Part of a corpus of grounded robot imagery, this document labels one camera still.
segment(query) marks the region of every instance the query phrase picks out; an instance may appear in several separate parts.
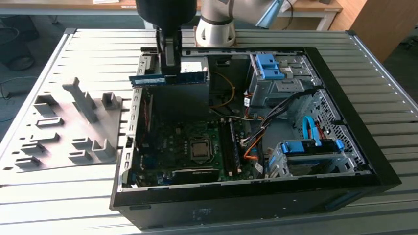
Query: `black cable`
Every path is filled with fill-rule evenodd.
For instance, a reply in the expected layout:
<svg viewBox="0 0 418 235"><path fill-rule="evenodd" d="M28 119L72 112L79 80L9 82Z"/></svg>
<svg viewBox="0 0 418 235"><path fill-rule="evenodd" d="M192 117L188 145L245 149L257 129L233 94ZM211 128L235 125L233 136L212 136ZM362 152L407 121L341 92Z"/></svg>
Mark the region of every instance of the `black cable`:
<svg viewBox="0 0 418 235"><path fill-rule="evenodd" d="M263 153L263 138L261 138L259 142L257 143L257 154L259 157L258 163L261 164L261 166L263 167L263 171L262 173L258 174L258 179L263 179L265 175L266 175L266 158L265 158L265 153Z"/></svg>
<svg viewBox="0 0 418 235"><path fill-rule="evenodd" d="M1 92L1 98L8 101L11 99L11 97L4 97L4 92L3 92L3 83L0 83L0 92Z"/></svg>
<svg viewBox="0 0 418 235"><path fill-rule="evenodd" d="M317 92L317 89L307 89L303 92L294 93L289 98L286 98L269 112L269 114L265 116L265 120L261 124L261 129L255 132L253 136L250 136L243 143L247 143L251 141L258 135L263 134L266 131L267 126L270 125L270 122L274 120L274 118L283 114L287 111L287 108L293 101L298 99L301 96L305 95L313 95Z"/></svg>
<svg viewBox="0 0 418 235"><path fill-rule="evenodd" d="M290 3L289 0L286 0L286 1L287 1L289 5L290 5L290 18L289 18L287 26L282 30L287 30L290 24L294 21L294 5Z"/></svg>
<svg viewBox="0 0 418 235"><path fill-rule="evenodd" d="M224 96L222 96L220 101L222 101L222 103L224 103L224 102L226 102L226 101L224 101ZM230 107L229 105L224 105L223 107L224 107L224 108L230 111L231 115L234 116L234 115L235 115L235 113L234 113L234 111L233 111L231 107Z"/></svg>
<svg viewBox="0 0 418 235"><path fill-rule="evenodd" d="M210 110L212 110L214 113L216 113L219 116L226 117L226 118L229 117L229 118L237 118L237 119L241 119L241 120L245 120L245 121L255 121L254 119L243 118L243 117L239 117L239 116L229 116L224 113L222 113L218 110L215 110L214 108L210 108Z"/></svg>

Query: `aluminum table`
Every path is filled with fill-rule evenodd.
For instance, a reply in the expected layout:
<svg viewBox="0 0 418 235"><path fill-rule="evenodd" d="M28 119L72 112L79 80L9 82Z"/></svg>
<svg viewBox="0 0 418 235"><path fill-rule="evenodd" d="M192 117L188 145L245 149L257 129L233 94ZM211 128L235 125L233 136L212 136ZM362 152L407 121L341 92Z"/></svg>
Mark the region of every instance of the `aluminum table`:
<svg viewBox="0 0 418 235"><path fill-rule="evenodd" d="M346 32L238 30L242 47L317 47L402 185L362 198L333 213L156 230L160 233L374 234L418 233L418 106L355 35ZM140 47L155 46L152 30L68 29L0 144L1 163L26 129L39 94L55 92L78 76L92 96L112 91L123 98L119 133L128 128ZM194 46L194 32L183 33ZM124 136L119 146L124 145ZM79 166L0 177L0 233L135 234L142 231L108 209L116 166Z"/></svg>

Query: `workbench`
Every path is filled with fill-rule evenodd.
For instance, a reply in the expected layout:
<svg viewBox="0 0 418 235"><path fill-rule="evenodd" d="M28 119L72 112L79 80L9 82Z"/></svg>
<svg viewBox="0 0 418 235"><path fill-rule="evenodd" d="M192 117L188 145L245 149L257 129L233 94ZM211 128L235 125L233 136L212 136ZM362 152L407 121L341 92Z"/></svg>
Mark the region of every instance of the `workbench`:
<svg viewBox="0 0 418 235"><path fill-rule="evenodd" d="M34 114L39 94L78 76L92 96L112 91L123 98L119 134L126 132L140 47L155 46L155 32L135 29L68 29L0 144L1 173L13 143ZM418 107L355 35L346 32L238 30L241 47L317 47L359 116L399 175L402 185L362 198L333 213L159 229L166 233L374 234L418 230ZM194 46L194 32L183 45ZM126 136L119 137L119 146ZM115 164L1 175L1 234L134 234L140 230L111 211Z"/></svg>
<svg viewBox="0 0 418 235"><path fill-rule="evenodd" d="M202 0L198 0L200 15ZM327 30L342 7L334 0L330 5L317 0L298 0L294 5L294 17L322 18L317 30ZM7 15L138 15L135 0L120 0L119 3L92 4L92 0L3 0L0 14ZM289 17L290 10L279 14ZM152 24L144 22L146 29Z"/></svg>

